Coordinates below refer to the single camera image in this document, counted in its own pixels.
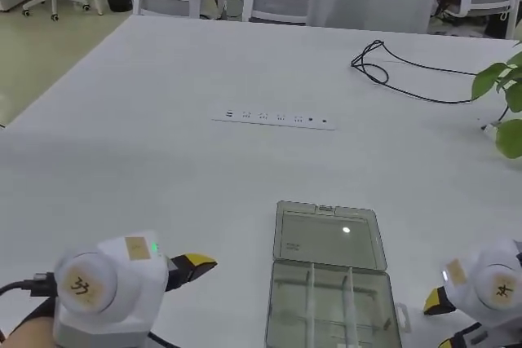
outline white desk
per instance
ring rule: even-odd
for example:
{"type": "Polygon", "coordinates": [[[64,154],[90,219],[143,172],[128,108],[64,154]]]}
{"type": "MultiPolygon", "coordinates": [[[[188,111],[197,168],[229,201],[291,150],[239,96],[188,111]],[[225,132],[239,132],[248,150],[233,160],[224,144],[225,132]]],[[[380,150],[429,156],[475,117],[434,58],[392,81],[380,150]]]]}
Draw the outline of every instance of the white desk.
{"type": "MultiPolygon", "coordinates": [[[[261,347],[276,203],[303,201],[376,211],[395,300],[413,317],[405,347],[467,326],[420,309],[442,262],[522,238],[522,168],[479,129],[502,98],[444,106],[376,87],[348,67],[375,38],[406,59],[468,71],[513,51],[472,38],[131,17],[0,133],[1,283],[50,270],[70,245],[151,227],[173,256],[219,260],[165,297],[155,331],[183,348],[261,347]],[[316,112],[338,129],[215,122],[216,107],[316,112]]],[[[385,66],[395,86],[470,94],[469,77],[385,66]]],[[[6,330],[34,306],[21,293],[0,303],[6,330]]]]}

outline electrical outlet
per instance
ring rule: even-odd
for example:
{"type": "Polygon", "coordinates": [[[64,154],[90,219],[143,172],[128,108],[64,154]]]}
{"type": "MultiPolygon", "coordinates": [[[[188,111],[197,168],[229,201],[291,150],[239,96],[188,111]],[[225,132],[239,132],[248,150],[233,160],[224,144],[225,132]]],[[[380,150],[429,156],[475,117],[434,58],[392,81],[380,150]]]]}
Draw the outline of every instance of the electrical outlet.
{"type": "Polygon", "coordinates": [[[214,121],[245,122],[247,124],[262,124],[266,126],[293,126],[297,128],[309,128],[313,130],[335,130],[334,123],[323,116],[249,112],[246,110],[223,110],[217,112],[214,121]]]}

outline plastic box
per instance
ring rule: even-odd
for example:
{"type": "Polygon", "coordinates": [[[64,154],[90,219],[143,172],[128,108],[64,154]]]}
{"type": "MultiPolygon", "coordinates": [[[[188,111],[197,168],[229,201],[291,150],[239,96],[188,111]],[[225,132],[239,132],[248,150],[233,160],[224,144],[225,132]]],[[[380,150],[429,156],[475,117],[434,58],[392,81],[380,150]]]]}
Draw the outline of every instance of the plastic box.
{"type": "Polygon", "coordinates": [[[373,211],[277,205],[266,347],[401,348],[373,211]]]}

